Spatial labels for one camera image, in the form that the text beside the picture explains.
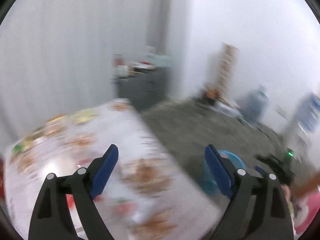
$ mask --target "dark gray cabinet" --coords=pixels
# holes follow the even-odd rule
[[[157,68],[145,74],[118,78],[118,97],[128,98],[138,110],[147,109],[165,99],[168,84],[168,68]]]

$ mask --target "black device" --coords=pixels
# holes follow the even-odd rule
[[[267,157],[256,155],[255,158],[262,163],[268,165],[283,185],[290,186],[294,180],[294,173],[291,171],[291,163],[293,159],[292,150],[288,149],[282,160],[274,155]]]
[[[293,240],[287,202],[275,175],[265,173],[263,178],[253,177],[243,169],[237,170],[230,160],[221,158],[212,145],[209,147],[213,158],[232,179],[233,191],[228,208],[210,239]],[[117,148],[111,145],[103,157],[93,160],[88,169],[80,168],[65,177],[56,177],[50,173],[36,200],[29,240],[81,239],[73,226],[66,194],[73,195],[89,240],[113,239],[93,203],[93,198],[102,193],[117,158]],[[252,219],[247,232],[241,236],[239,234],[252,195],[256,196]]]

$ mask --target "white curtain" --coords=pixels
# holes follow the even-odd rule
[[[166,53],[168,14],[171,0],[152,0],[147,43],[159,54]]]
[[[148,32],[160,4],[17,0],[0,26],[0,150],[58,114],[114,98],[112,56],[141,58],[147,36],[163,31]]]

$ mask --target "pink object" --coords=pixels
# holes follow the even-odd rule
[[[300,208],[300,210],[297,217],[294,219],[294,229],[299,235],[306,231],[319,211],[320,192],[315,192],[308,195],[307,197],[299,200],[296,205]]]
[[[3,161],[0,160],[0,198],[4,200]]]

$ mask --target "white wall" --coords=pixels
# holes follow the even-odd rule
[[[207,81],[212,64],[217,64],[221,43],[231,44],[239,48],[239,57],[230,98],[240,98],[259,84],[265,85],[270,104],[262,121],[280,132],[287,121],[277,114],[276,106],[290,119],[300,98],[318,90],[320,83],[320,25],[307,3],[190,0],[189,4],[177,97],[195,95]]]
[[[158,1],[156,0],[155,3],[153,1],[109,0],[111,15],[105,23],[111,25],[112,28],[113,54],[122,54],[130,61],[141,60],[148,40],[149,16],[159,7]],[[152,29],[149,35],[157,34],[158,31]]]
[[[186,47],[191,19],[191,0],[171,0],[167,32],[167,53],[172,57],[169,96],[181,98],[182,74],[186,65]]]

